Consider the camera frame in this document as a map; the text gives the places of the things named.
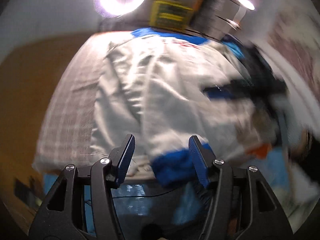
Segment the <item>white and blue work jacket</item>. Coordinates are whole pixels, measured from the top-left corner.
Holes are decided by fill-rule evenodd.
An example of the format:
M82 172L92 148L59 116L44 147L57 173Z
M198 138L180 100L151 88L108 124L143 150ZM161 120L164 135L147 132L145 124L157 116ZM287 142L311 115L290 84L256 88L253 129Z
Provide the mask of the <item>white and blue work jacket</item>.
M128 176L163 186L194 176L188 140L197 135L218 157L242 159L267 142L263 112L251 100L204 95L204 87L248 77L224 44L146 30L115 41L105 55L90 148L108 155L136 137Z

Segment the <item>orange cloth under blanket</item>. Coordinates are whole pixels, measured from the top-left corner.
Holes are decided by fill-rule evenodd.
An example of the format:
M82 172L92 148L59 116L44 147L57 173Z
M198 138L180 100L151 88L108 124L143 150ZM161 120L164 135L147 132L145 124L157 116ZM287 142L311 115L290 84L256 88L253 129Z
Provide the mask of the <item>orange cloth under blanket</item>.
M245 153L258 159L265 159L271 150L272 145L264 143L255 148L247 150Z

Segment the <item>blue floor mat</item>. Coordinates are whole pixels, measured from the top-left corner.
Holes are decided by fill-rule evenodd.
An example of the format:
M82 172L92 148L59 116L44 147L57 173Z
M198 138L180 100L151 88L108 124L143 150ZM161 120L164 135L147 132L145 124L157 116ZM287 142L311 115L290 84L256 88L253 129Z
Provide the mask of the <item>blue floor mat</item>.
M289 176L275 148L265 159L249 159L242 168L256 166L273 189L289 189ZM180 186L163 188L156 180L142 183L128 181L112 190L117 216L124 232L132 234L152 222L183 225L206 212L205 191L197 180Z

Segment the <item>grey plaid blanket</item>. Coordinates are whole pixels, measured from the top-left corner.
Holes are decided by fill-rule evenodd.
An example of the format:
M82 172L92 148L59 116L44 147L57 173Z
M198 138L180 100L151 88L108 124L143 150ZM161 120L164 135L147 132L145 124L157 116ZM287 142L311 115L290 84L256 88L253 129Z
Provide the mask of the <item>grey plaid blanket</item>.
M110 33L92 35L64 71L39 133L33 161L37 172L89 164L95 96L110 41Z

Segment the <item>white clip desk lamp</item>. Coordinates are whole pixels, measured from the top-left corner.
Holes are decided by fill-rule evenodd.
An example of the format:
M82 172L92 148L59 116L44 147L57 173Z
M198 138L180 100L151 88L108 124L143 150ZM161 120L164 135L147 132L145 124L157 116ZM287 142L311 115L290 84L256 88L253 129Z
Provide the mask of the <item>white clip desk lamp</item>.
M245 16L246 12L248 10L250 11L255 10L255 6L250 0L235 0L235 1L240 4L239 9L232 20L227 19L226 21L233 29L236 30L236 29L240 29L240 21Z

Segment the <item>yellow green patterned box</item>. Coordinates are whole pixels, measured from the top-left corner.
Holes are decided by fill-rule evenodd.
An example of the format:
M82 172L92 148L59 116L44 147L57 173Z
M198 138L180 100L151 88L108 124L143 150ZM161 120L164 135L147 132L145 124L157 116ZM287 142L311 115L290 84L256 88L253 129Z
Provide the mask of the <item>yellow green patterned box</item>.
M154 0L149 25L158 29L185 32L193 9L175 0Z

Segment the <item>landscape painting wall scroll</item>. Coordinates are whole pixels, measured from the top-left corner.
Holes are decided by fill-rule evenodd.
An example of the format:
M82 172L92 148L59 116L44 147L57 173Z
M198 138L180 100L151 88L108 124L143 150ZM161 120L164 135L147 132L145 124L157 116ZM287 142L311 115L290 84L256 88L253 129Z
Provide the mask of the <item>landscape painting wall scroll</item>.
M268 43L295 68L319 99L319 21L297 8L281 10Z

